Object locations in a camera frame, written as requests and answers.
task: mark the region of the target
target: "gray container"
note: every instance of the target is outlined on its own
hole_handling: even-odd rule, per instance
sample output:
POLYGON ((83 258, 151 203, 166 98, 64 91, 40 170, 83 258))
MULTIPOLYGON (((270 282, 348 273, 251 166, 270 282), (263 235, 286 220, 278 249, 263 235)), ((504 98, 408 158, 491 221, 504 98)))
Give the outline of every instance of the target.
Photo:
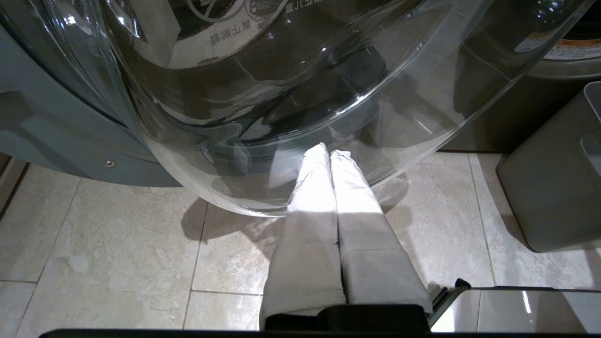
POLYGON ((600 111, 592 82, 497 168, 533 250, 601 243, 600 111))

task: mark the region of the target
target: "metal surface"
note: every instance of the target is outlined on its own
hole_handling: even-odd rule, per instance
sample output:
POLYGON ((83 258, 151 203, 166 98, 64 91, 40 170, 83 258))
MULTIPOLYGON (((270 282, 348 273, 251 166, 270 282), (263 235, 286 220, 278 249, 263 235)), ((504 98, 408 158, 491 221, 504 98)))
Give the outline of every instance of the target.
POLYGON ((178 186, 126 128, 80 101, 0 27, 0 151, 81 177, 178 186), (102 158, 120 163, 106 170, 102 158))
POLYGON ((601 292, 471 289, 431 327, 441 332, 601 333, 601 292))

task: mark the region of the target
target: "tile floor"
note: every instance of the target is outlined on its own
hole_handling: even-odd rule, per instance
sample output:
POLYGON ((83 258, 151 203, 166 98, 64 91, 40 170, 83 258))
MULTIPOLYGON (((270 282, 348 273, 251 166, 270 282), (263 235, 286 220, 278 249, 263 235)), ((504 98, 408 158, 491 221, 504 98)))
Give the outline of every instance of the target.
MULTIPOLYGON (((500 158, 437 153, 376 189, 424 284, 601 289, 601 250, 537 254, 522 244, 496 178, 500 158)), ((65 327, 257 329, 281 224, 183 188, 32 165, 0 221, 0 338, 65 327)))

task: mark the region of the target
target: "tile grout line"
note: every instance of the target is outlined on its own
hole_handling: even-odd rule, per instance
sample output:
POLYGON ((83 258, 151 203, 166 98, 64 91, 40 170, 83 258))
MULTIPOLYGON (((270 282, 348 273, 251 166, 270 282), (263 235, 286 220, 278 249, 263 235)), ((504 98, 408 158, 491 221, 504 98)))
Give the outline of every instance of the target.
POLYGON ((32 280, 12 280, 12 279, 0 279, 1 283, 29 283, 29 284, 37 284, 36 281, 32 280))
POLYGON ((215 293, 217 295, 235 295, 235 296, 263 296, 259 293, 243 293, 243 292, 227 292, 227 291, 207 291, 207 290, 192 290, 199 293, 215 293))
POLYGON ((490 256, 490 248, 488 246, 488 237, 486 236, 486 229, 484 228, 484 217, 482 216, 482 208, 480 207, 480 198, 478 197, 478 188, 476 188, 476 179, 474 178, 474 169, 472 168, 472 157, 468 154, 469 161, 469 172, 472 174, 472 184, 474 185, 474 194, 476 195, 476 204, 478 204, 478 213, 480 214, 480 225, 482 225, 482 233, 484 234, 484 243, 486 244, 486 253, 489 257, 490 272, 492 273, 492 282, 496 284, 495 269, 492 265, 492 258, 490 256))
POLYGON ((203 243, 204 225, 207 222, 207 212, 209 211, 209 202, 204 208, 203 228, 200 229, 200 237, 198 238, 198 248, 196 249, 196 259, 194 260, 194 269, 192 270, 192 279, 190 280, 190 291, 188 292, 188 302, 186 303, 186 312, 184 312, 184 323, 182 330, 186 327, 186 319, 188 318, 188 308, 190 306, 190 298, 192 298, 192 285, 194 284, 194 276, 196 275, 196 265, 198 264, 198 255, 200 254, 200 245, 203 243))
POLYGON ((27 310, 29 309, 29 305, 31 304, 31 301, 34 299, 35 291, 37 290, 38 284, 40 283, 41 275, 44 273, 44 270, 46 269, 46 264, 48 264, 48 261, 50 261, 50 257, 52 256, 52 252, 54 251, 54 246, 56 245, 56 240, 58 240, 58 235, 61 233, 61 230, 63 229, 63 226, 65 225, 65 221, 67 220, 67 215, 69 214, 69 211, 71 210, 71 206, 73 205, 73 200, 75 199, 75 195, 77 194, 77 191, 79 190, 79 185, 81 185, 82 180, 83 180, 83 178, 80 177, 79 182, 77 183, 77 188, 75 188, 75 191, 73 192, 73 197, 71 197, 71 202, 69 202, 69 207, 67 208, 67 211, 65 212, 65 216, 63 217, 63 222, 61 223, 61 226, 58 228, 56 236, 54 237, 54 242, 52 243, 52 247, 50 248, 50 252, 48 253, 46 262, 44 263, 44 266, 42 267, 42 269, 40 271, 40 275, 38 276, 38 279, 35 282, 35 288, 34 288, 33 292, 31 292, 31 297, 29 298, 29 301, 27 302, 27 306, 25 307, 25 310, 23 311, 23 314, 21 315, 21 320, 19 321, 17 330, 14 332, 15 337, 17 336, 17 333, 19 332, 19 329, 21 328, 21 324, 23 324, 23 318, 25 317, 25 314, 27 313, 27 310))
POLYGON ((44 273, 44 270, 46 269, 46 264, 48 264, 48 261, 50 261, 50 257, 52 256, 52 252, 54 251, 54 246, 56 246, 56 241, 58 240, 58 235, 60 235, 60 233, 63 230, 63 227, 65 225, 65 222, 67 221, 67 216, 69 215, 69 211, 71 211, 71 207, 73 206, 73 200, 75 199, 75 195, 77 195, 77 192, 79 191, 79 185, 81 185, 82 180, 83 180, 83 178, 80 177, 79 182, 77 183, 77 188, 75 188, 75 192, 73 193, 73 197, 71 198, 71 202, 69 202, 69 207, 67 208, 67 212, 65 212, 65 215, 63 217, 63 222, 61 223, 61 227, 58 228, 58 232, 56 233, 56 236, 54 237, 54 242, 52 243, 52 247, 50 248, 50 252, 48 253, 48 257, 46 258, 44 267, 42 267, 40 275, 38 276, 37 283, 40 282, 41 275, 44 273))

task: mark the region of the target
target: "sticker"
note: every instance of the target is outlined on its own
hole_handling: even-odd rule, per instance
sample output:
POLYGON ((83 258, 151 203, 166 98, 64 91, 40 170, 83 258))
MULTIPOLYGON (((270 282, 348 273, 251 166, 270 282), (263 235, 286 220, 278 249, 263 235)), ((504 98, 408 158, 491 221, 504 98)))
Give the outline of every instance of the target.
POLYGON ((601 39, 560 40, 545 55, 547 60, 581 60, 601 57, 601 39))
POLYGON ((543 43, 547 42, 549 37, 551 37, 551 32, 547 33, 530 33, 519 45, 517 45, 513 51, 516 53, 523 53, 533 51, 538 47, 542 46, 543 43))

